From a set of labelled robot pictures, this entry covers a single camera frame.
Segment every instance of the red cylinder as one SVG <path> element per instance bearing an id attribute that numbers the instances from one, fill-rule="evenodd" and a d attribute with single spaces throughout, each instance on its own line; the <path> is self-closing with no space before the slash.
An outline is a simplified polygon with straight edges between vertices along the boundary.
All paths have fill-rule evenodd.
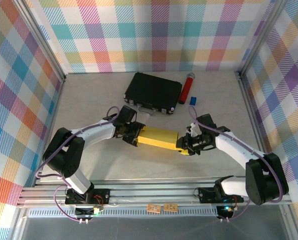
<path id="1" fill-rule="evenodd" d="M 187 75 L 187 80 L 185 81 L 185 84 L 183 86 L 182 92 L 178 100 L 179 104 L 185 104 L 194 79 L 195 79 L 195 75 L 193 73 L 189 73 Z"/>

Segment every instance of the plaid wall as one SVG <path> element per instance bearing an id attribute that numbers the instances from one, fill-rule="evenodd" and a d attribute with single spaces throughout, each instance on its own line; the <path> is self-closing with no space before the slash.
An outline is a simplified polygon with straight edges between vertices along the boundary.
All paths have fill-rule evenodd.
<path id="1" fill-rule="evenodd" d="M 244 67 L 244 65 L 246 63 L 246 60 L 247 60 L 247 57 L 249 56 L 252 48 L 254 47 L 255 43 L 257 42 L 258 37 L 259 37 L 260 33 L 262 32 L 262 30 L 265 26 L 265 22 L 267 21 L 268 17 L 270 16 L 276 2 L 277 2 L 277 0 L 271 0 L 270 1 L 264 15 L 262 16 L 262 19 L 261 19 L 256 31 L 254 32 L 254 34 L 252 36 L 252 39 L 251 39 L 251 41 L 248 45 L 248 48 L 247 48 L 247 50 L 245 51 L 245 53 L 243 55 L 242 61 L 240 63 L 239 70 L 242 70 L 242 68 Z"/>
<path id="2" fill-rule="evenodd" d="M 237 70 L 270 0 L 27 0 L 69 73 Z"/>
<path id="3" fill-rule="evenodd" d="M 281 158 L 298 216 L 298 0 L 289 0 L 247 73 L 268 151 Z"/>
<path id="4" fill-rule="evenodd" d="M 34 175 L 60 84 L 12 0 L 0 0 L 0 239 Z"/>

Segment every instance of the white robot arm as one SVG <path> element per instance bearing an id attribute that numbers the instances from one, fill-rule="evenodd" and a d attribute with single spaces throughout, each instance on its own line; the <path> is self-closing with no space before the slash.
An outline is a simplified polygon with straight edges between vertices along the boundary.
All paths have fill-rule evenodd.
<path id="1" fill-rule="evenodd" d="M 275 171 L 279 178 L 279 184 L 282 186 L 283 194 L 288 193 L 288 184 L 278 156 L 274 153 L 265 154 L 252 149 L 250 146 L 247 147 L 252 149 L 252 152 L 246 150 L 245 147 L 242 147 L 242 144 L 233 141 L 237 138 L 228 128 L 217 127 L 209 114 L 197 117 L 196 120 L 210 129 L 217 129 L 218 132 L 225 133 L 225 135 L 217 134 L 217 132 L 199 126 L 201 134 L 196 134 L 191 131 L 192 127 L 187 127 L 187 134 L 178 138 L 178 133 L 174 134 L 163 129 L 146 127 L 136 121 L 132 122 L 135 113 L 133 109 L 124 106 L 117 118 L 111 123 L 108 121 L 113 118 L 113 115 L 102 119 L 99 122 L 101 126 L 83 132 L 81 132 L 81 129 L 67 130 L 60 128 L 44 153 L 43 158 L 47 159 L 69 136 L 81 132 L 68 142 L 66 151 L 60 150 L 47 165 L 63 176 L 71 185 L 73 193 L 78 193 L 86 203 L 93 197 L 94 185 L 79 169 L 82 152 L 92 144 L 118 136 L 133 146 L 137 146 L 138 143 L 150 144 L 173 149 L 190 156 L 200 155 L 201 151 L 213 148 L 225 152 L 246 170 L 246 175 L 245 177 L 226 176 L 217 180 L 214 186 L 216 201 L 221 202 L 226 196 L 236 195 L 249 197 L 255 204 L 261 205 L 280 195 L 277 181 L 275 181 L 272 172 L 259 159 L 259 156 L 265 158 Z"/>

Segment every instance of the purple cable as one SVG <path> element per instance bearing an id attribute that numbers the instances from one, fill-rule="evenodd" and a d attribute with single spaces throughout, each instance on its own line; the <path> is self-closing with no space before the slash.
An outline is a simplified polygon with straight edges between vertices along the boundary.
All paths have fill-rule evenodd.
<path id="1" fill-rule="evenodd" d="M 194 114 L 195 116 L 193 116 L 193 114 L 190 112 L 190 108 L 192 108 L 194 110 Z M 274 169 L 270 166 L 270 164 L 267 162 L 266 159 L 264 159 L 260 154 L 258 154 L 257 152 L 254 152 L 250 147 L 248 147 L 247 145 L 245 145 L 243 142 L 239 141 L 238 139 L 226 134 L 225 132 L 219 131 L 217 129 L 214 129 L 212 127 L 206 126 L 200 122 L 197 121 L 197 112 L 196 109 L 193 106 L 189 106 L 189 114 L 190 116 L 194 119 L 194 123 L 197 123 L 198 125 L 200 125 L 201 127 L 208 129 L 210 131 L 213 131 L 217 134 L 223 135 L 229 139 L 231 139 L 232 141 L 234 141 L 235 143 L 239 144 L 241 147 L 243 147 L 244 149 L 246 149 L 247 151 L 249 151 L 250 153 L 254 154 L 256 157 L 258 157 L 259 159 L 261 159 L 263 161 L 263 163 L 268 167 L 269 171 L 271 172 L 274 180 L 276 181 L 277 185 L 278 185 L 278 189 L 279 189 L 279 197 L 277 198 L 277 200 L 271 200 L 271 203 L 279 203 L 282 199 L 283 199 L 283 186 L 281 185 L 279 178 L 277 176 L 277 174 L 275 173 Z"/>
<path id="2" fill-rule="evenodd" d="M 93 125 L 90 125 L 90 126 L 86 126 L 86 127 L 82 128 L 80 131 L 77 131 L 76 133 L 72 134 L 70 137 L 68 137 L 68 138 L 61 144 L 60 147 L 57 148 L 56 151 L 54 151 L 54 152 L 53 152 L 53 153 L 52 153 L 52 154 L 51 154 L 51 155 L 50 155 L 50 156 L 49 156 L 49 157 L 48 157 L 48 158 L 41 164 L 41 166 L 40 166 L 40 167 L 38 168 L 38 170 L 36 171 L 35 176 L 36 176 L 37 178 L 46 178 L 46 177 L 51 177 L 51 176 L 59 177 L 59 178 L 62 178 L 62 180 L 63 180 L 69 187 L 71 187 L 70 184 L 66 181 L 66 179 L 65 179 L 63 176 L 61 176 L 60 174 L 58 174 L 58 173 L 51 173 L 51 174 L 40 175 L 39 172 L 42 171 L 42 169 L 44 168 L 44 166 L 45 166 L 46 164 L 48 164 L 48 163 L 51 161 L 51 159 L 53 159 L 53 158 L 57 155 L 57 153 L 59 153 L 60 150 L 63 149 L 63 147 L 64 147 L 64 146 L 65 146 L 71 139 L 73 139 L 75 136 L 81 134 L 82 132 L 84 132 L 84 131 L 86 131 L 86 130 L 89 130 L 89 129 L 92 129 L 92 128 L 96 128 L 96 127 L 101 127 L 101 126 L 103 126 L 103 125 L 107 125 L 107 124 L 112 123 L 112 122 L 118 117 L 118 115 L 119 115 L 119 113 L 120 113 L 120 110 L 119 110 L 119 108 L 118 108 L 117 106 L 112 106 L 112 107 L 110 107 L 110 108 L 108 109 L 108 111 L 107 111 L 107 114 L 106 114 L 107 117 L 108 117 L 109 112 L 111 111 L 111 109 L 117 109 L 118 113 L 117 113 L 116 116 L 114 116 L 110 121 L 107 121 L 107 122 L 104 122 L 104 123 L 96 123 L 96 124 L 93 124 Z"/>
<path id="3" fill-rule="evenodd" d="M 57 202 L 57 200 L 56 200 L 56 195 L 57 195 L 58 190 L 59 190 L 60 188 L 62 188 L 62 187 L 66 187 L 66 186 L 59 186 L 59 187 L 56 188 L 56 190 L 54 191 L 54 194 L 53 194 L 53 200 L 54 200 L 55 204 L 57 205 L 58 209 L 59 209 L 59 210 L 60 210 L 66 217 L 68 217 L 69 219 L 71 219 L 71 220 L 73 220 L 73 221 L 76 221 L 76 222 L 79 222 L 79 223 L 80 223 L 80 220 L 78 220 L 77 218 L 74 218 L 74 217 L 68 215 L 68 214 L 67 214 L 67 213 L 66 213 L 66 212 L 59 206 L 59 204 L 58 204 L 58 202 Z"/>
<path id="4" fill-rule="evenodd" d="M 240 216 L 247 210 L 247 208 L 248 208 L 250 202 L 251 202 L 251 200 L 250 200 L 250 198 L 249 198 L 249 200 L 248 200 L 247 204 L 245 205 L 245 207 L 243 208 L 243 210 L 242 210 L 238 215 L 236 215 L 236 216 L 230 218 L 230 220 L 234 220 L 234 219 L 240 217 Z"/>

